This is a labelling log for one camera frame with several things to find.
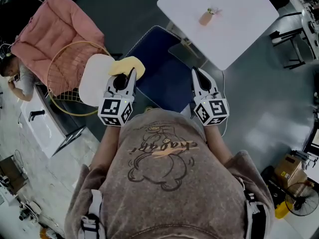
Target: tile floor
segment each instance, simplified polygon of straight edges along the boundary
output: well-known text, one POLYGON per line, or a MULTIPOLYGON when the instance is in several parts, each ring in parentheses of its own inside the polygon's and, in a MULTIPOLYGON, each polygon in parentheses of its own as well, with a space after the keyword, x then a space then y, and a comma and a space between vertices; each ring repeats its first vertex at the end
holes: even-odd
MULTIPOLYGON (((78 3, 106 34, 107 47, 112 52, 125 53, 152 25, 167 24, 167 18, 156 8, 156 1, 78 0, 78 3), (112 3, 118 7, 105 10, 111 8, 112 3), (137 8, 125 14, 125 7, 130 7, 131 3, 136 3, 137 8), (128 25, 130 31, 120 31, 128 25)), ((288 5, 280 13, 292 10, 288 5)), ((313 70, 317 65, 292 71, 283 69, 282 60, 291 55, 291 49, 284 47, 284 52, 274 49, 267 36, 274 29, 288 31, 298 24, 296 16, 275 22, 225 71, 231 116, 224 139, 232 152, 247 149, 260 171, 276 163, 290 149, 302 148, 312 129, 313 70)), ((187 53, 182 54, 181 59, 190 63, 187 53)), ((221 72, 209 63, 204 68, 214 76, 221 90, 221 72)), ((82 137, 47 159, 23 118, 24 127, 17 125, 21 102, 9 91, 3 78, 0 86, 4 92, 3 110, 0 110, 0 155, 5 158, 14 154, 16 149, 21 152, 29 177, 23 194, 36 201, 46 216, 43 220, 53 226, 58 224, 57 230, 61 232, 72 185, 77 180, 81 164, 90 163, 98 141, 85 130, 82 137)))

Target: brown acid-wash t-shirt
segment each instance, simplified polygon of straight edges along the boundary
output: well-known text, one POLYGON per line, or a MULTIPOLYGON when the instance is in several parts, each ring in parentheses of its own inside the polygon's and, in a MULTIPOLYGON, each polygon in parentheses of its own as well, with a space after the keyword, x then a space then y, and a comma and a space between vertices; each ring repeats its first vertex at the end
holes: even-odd
POLYGON ((100 220, 108 239, 242 239, 246 209, 242 178, 257 200, 274 206, 248 153, 223 166, 200 128, 183 115, 160 109, 138 115, 121 130, 107 174, 83 165, 65 221, 67 239, 77 239, 81 216, 103 194, 100 220))

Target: person wearing gray shirt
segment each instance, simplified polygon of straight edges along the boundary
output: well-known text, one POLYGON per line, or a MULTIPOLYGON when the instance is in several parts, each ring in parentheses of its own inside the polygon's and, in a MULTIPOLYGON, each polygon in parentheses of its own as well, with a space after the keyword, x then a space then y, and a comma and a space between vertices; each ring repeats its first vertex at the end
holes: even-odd
POLYGON ((40 83, 40 80, 33 74, 16 56, 10 55, 2 59, 0 64, 0 75, 11 77, 8 81, 8 87, 16 97, 23 101, 31 101, 34 84, 40 83), (16 88, 13 77, 17 76, 21 82, 21 89, 16 88))
POLYGON ((152 109, 122 128, 107 127, 91 165, 82 165, 65 235, 83 238, 98 191, 99 238, 243 239, 248 210, 241 182, 266 206, 269 231, 274 204, 248 153, 233 156, 215 125, 202 130, 181 114, 152 109))

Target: brown box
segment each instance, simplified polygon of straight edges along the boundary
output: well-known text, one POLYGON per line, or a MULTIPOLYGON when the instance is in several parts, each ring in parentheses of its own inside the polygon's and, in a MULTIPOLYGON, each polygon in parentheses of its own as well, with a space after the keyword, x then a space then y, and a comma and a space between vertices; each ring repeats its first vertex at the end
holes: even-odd
POLYGON ((285 158, 275 168, 275 175, 279 185, 285 189, 295 183, 307 180, 307 175, 302 170, 302 161, 289 154, 286 154, 285 158))

